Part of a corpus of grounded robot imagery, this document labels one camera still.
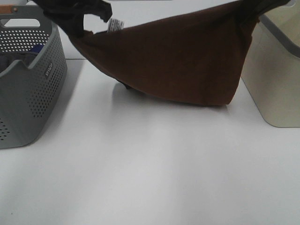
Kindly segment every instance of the basket handle hole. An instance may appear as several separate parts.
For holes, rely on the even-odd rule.
[[[10,19],[1,20],[1,24],[5,27],[40,27],[41,24],[36,19]]]

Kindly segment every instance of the white label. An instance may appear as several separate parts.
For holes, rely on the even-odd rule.
[[[107,32],[113,32],[117,30],[122,30],[124,28],[124,22],[117,19],[110,19],[108,23]]]

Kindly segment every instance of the brown bag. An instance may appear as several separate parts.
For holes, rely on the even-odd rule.
[[[258,16],[287,2],[236,1],[108,33],[63,29],[82,55],[127,87],[178,102],[226,105]]]

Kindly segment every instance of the gray plastic basket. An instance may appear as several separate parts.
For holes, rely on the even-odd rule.
[[[14,61],[0,73],[0,149],[33,142],[49,118],[64,83],[67,64],[57,26],[37,6],[14,6],[0,19],[37,19],[40,27],[0,26],[0,52],[44,44],[27,67]]]

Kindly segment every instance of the brown leather tab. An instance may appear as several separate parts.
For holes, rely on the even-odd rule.
[[[0,14],[11,14],[13,13],[14,5],[0,5]]]

